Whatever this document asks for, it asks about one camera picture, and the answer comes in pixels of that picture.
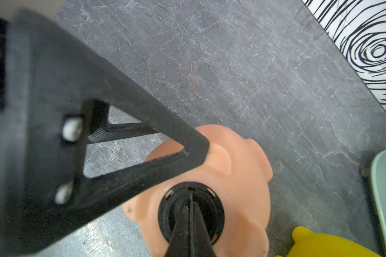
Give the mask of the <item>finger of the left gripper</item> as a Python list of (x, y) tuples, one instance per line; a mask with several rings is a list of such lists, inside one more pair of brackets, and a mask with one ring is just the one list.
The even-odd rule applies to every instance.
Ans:
[[(144, 123), (174, 154), (84, 175), (104, 121)], [(203, 164), (208, 139), (51, 20), (19, 12), (6, 34), (0, 112), (0, 257), (38, 252), (148, 188)]]
[(104, 121), (91, 129), (87, 137), (88, 144), (110, 142), (158, 133), (144, 123), (112, 124)]

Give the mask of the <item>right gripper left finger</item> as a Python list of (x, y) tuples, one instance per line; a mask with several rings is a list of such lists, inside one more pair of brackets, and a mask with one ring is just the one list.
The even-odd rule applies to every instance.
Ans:
[(190, 256), (190, 206), (184, 206), (178, 214), (165, 257)]

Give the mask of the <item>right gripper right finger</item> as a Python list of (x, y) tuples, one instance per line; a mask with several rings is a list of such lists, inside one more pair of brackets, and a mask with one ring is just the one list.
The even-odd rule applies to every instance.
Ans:
[(215, 257), (199, 204), (190, 203), (190, 256)]

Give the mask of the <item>black plug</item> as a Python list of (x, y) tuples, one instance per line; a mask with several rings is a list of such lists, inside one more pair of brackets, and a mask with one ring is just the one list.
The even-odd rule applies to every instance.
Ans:
[(171, 187), (161, 199), (158, 209), (158, 224), (163, 237), (170, 242), (179, 212), (189, 201), (198, 203), (212, 244), (220, 238), (225, 212), (220, 198), (214, 190), (199, 182), (183, 182)]

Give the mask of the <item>pink piggy bank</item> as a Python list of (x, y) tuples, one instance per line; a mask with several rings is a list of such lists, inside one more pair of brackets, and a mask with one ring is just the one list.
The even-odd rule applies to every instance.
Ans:
[(219, 197), (225, 212), (222, 234), (213, 249), (219, 257), (265, 257), (269, 251), (267, 226), (271, 204), (268, 183), (273, 177), (269, 160), (252, 139), (244, 139), (221, 125), (198, 131), (210, 141), (204, 163), (133, 197), (122, 206), (139, 224), (154, 257), (165, 255), (169, 244), (159, 228), (159, 204), (175, 185), (198, 182)]

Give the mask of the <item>yellow piggy bank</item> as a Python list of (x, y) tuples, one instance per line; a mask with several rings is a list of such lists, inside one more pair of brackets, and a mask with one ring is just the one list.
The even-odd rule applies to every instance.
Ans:
[(287, 257), (377, 257), (375, 252), (347, 239), (315, 233), (298, 226), (292, 231), (294, 245)]

